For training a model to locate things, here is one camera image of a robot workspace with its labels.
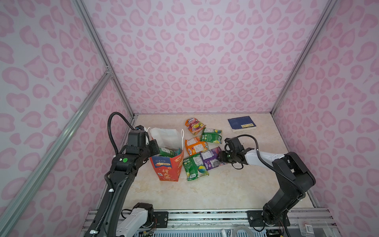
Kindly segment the purple snack packet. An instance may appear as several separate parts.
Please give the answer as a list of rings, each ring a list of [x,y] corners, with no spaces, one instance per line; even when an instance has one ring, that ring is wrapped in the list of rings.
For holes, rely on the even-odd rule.
[[[207,171],[226,164],[219,160],[219,155],[221,154],[221,152],[222,152],[221,148],[216,147],[214,149],[200,153],[200,156],[203,160],[203,163]]]

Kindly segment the red white paper bag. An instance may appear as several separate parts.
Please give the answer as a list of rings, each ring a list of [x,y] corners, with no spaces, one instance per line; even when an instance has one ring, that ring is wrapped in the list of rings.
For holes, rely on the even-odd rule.
[[[152,128],[150,134],[159,146],[159,153],[150,158],[160,181],[179,181],[184,160],[184,131]]]

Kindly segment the small green snack packet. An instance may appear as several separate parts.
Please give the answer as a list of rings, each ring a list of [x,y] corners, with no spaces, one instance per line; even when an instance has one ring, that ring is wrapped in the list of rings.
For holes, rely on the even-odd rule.
[[[222,130],[213,129],[213,128],[204,128],[200,141],[209,142],[209,143],[222,143]]]

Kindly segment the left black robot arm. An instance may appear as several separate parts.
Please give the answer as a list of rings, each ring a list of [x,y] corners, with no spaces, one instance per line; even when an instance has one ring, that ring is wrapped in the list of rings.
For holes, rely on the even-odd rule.
[[[157,141],[143,142],[139,147],[123,146],[112,160],[104,178],[107,191],[94,220],[85,233],[86,237],[115,237],[116,228],[127,193],[139,168],[152,156],[159,154]]]

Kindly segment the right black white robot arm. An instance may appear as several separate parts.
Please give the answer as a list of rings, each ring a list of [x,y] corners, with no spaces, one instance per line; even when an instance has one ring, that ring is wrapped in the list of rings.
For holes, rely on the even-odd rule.
[[[268,226],[273,226],[286,218],[287,212],[305,198],[306,192],[316,184],[314,175],[294,152],[273,154],[248,148],[239,152],[222,151],[218,155],[218,160],[232,165],[261,166],[275,173],[279,189],[264,205],[261,214],[264,223]]]

